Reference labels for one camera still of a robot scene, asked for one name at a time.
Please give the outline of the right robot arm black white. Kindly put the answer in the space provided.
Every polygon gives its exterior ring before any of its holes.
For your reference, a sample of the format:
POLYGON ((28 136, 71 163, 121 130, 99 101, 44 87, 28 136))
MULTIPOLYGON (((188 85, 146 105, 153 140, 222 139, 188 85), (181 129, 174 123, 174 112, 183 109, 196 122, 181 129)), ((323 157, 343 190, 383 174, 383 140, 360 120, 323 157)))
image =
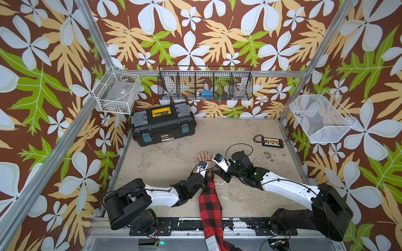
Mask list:
POLYGON ((284 196, 304 206, 303 210, 277 209, 269 219, 274 233, 314 230, 333 241, 343 240, 353 212, 334 187, 305 185, 255 167, 244 151, 234 153, 229 160, 216 154, 212 161, 218 166, 216 175, 227 183, 235 177, 249 187, 284 196))

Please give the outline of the forearm in red plaid sleeve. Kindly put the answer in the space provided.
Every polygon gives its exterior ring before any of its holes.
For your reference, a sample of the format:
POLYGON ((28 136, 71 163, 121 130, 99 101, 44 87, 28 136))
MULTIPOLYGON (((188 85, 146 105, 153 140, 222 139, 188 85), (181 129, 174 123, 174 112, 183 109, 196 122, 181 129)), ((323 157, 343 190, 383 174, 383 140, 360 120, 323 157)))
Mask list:
POLYGON ((208 175, 206 188, 202 191, 198 203, 207 249, 209 251, 240 251, 241 249, 224 241, 222 206, 212 174, 208 175))

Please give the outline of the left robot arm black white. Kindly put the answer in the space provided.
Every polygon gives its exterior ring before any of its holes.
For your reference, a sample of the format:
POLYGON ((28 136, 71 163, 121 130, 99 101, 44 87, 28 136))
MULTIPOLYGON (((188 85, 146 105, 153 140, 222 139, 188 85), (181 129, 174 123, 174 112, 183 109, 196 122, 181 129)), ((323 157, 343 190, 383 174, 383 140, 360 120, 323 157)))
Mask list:
POLYGON ((192 199, 207 185, 206 172, 191 173, 185 181, 169 188, 157 188, 144 184, 137 178, 125 186, 106 193, 102 198, 112 230, 121 229, 149 207, 179 207, 192 199))

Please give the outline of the person's bare hand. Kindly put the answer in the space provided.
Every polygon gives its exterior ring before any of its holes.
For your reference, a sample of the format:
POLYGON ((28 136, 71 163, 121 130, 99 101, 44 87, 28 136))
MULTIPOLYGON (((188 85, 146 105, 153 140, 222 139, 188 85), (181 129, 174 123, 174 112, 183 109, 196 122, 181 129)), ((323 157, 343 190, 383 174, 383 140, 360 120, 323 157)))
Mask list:
POLYGON ((198 157, 197 164, 199 164, 200 162, 205 162, 207 166, 210 167, 211 155, 209 152, 206 151, 199 152, 197 154, 197 157, 198 157))

